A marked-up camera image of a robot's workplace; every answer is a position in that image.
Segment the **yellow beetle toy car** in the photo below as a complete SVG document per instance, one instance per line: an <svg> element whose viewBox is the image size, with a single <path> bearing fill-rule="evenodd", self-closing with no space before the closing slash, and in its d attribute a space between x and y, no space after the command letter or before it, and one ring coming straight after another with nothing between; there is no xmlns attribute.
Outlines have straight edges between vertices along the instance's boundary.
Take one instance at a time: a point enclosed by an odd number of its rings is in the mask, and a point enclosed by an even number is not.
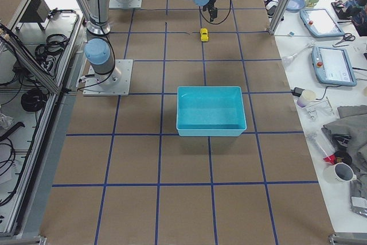
<svg viewBox="0 0 367 245"><path fill-rule="evenodd" d="M208 42L209 41L209 32L207 28L200 29L200 40L201 42Z"/></svg>

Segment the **light blue plastic bin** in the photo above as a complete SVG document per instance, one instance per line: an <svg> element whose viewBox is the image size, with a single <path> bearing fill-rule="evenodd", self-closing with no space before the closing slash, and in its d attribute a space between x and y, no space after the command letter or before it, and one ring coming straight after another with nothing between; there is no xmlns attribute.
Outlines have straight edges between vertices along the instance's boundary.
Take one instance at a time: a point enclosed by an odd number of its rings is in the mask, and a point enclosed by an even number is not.
<svg viewBox="0 0 367 245"><path fill-rule="evenodd" d="M247 129L239 86L180 86L176 128L186 137L238 137Z"/></svg>

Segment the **far teach pendant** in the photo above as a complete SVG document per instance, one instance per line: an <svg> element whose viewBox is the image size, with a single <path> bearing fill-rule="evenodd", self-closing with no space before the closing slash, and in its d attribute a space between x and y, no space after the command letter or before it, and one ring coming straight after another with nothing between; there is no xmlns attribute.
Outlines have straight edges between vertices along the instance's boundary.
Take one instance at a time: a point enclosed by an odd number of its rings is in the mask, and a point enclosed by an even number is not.
<svg viewBox="0 0 367 245"><path fill-rule="evenodd" d="M342 37L345 34L326 9L302 9L299 15L306 29L316 38Z"/></svg>

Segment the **teach pendant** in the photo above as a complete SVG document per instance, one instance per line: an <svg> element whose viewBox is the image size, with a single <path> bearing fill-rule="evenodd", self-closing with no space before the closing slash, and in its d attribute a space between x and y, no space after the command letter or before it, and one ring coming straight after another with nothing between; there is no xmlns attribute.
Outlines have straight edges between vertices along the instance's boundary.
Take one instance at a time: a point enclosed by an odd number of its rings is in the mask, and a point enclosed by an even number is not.
<svg viewBox="0 0 367 245"><path fill-rule="evenodd" d="M311 59L316 78L320 83L346 87L357 85L346 49L314 46Z"/></svg>
<svg viewBox="0 0 367 245"><path fill-rule="evenodd" d="M299 15L306 29L316 38L342 37L345 34L326 9L302 9Z"/></svg>

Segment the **near teach pendant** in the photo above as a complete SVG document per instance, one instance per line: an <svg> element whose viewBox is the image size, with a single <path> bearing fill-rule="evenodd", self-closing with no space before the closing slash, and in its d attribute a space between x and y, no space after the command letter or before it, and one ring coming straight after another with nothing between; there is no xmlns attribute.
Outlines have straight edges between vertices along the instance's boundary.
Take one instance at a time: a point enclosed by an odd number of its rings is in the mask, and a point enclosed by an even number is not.
<svg viewBox="0 0 367 245"><path fill-rule="evenodd" d="M357 85L346 49L314 46L311 59L316 78L320 83L346 87Z"/></svg>

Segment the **black scissors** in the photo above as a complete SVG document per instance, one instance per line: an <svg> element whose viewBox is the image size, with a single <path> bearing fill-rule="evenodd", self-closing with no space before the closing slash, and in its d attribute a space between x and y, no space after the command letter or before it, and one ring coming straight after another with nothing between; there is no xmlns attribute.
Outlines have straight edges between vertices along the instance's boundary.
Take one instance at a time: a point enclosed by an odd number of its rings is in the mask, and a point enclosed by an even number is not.
<svg viewBox="0 0 367 245"><path fill-rule="evenodd" d="M343 37L341 38L341 40L333 44L333 47L341 47L343 46L344 42L354 41L355 39L356 39L355 35L351 33L345 33Z"/></svg>

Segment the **grey cloth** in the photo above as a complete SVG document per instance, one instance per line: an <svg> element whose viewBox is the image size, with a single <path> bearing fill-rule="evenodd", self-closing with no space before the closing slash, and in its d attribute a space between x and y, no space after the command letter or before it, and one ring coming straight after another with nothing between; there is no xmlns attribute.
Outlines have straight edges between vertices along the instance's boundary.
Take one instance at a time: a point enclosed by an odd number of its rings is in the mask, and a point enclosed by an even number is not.
<svg viewBox="0 0 367 245"><path fill-rule="evenodd" d="M339 119L323 125L322 131L332 141L335 135L350 137L343 146L358 172L366 173L366 105L340 106Z"/></svg>

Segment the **white mug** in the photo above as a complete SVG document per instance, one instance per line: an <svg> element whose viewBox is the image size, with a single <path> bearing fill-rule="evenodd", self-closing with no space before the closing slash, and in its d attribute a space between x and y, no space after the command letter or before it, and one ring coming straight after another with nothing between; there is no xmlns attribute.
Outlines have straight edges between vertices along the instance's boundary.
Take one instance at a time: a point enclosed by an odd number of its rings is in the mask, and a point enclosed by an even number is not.
<svg viewBox="0 0 367 245"><path fill-rule="evenodd" d="M325 168L323 171L323 177L331 184L351 182L357 179L353 169L349 165L342 162Z"/></svg>

